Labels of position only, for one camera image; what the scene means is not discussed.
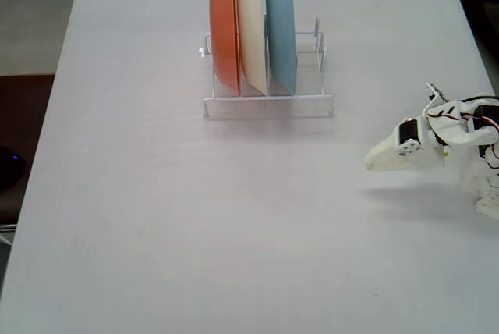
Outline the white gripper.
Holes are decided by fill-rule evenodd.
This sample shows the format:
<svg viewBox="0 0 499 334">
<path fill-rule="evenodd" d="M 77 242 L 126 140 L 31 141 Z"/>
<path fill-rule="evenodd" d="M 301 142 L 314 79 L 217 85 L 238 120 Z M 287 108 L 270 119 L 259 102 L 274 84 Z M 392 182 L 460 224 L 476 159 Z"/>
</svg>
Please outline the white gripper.
<svg viewBox="0 0 499 334">
<path fill-rule="evenodd" d="M 367 153 L 363 164 L 368 170 L 418 171 L 444 166 L 444 146 L 437 142 L 426 117 L 406 119 L 397 131 L 398 136 L 390 135 Z"/>
</svg>

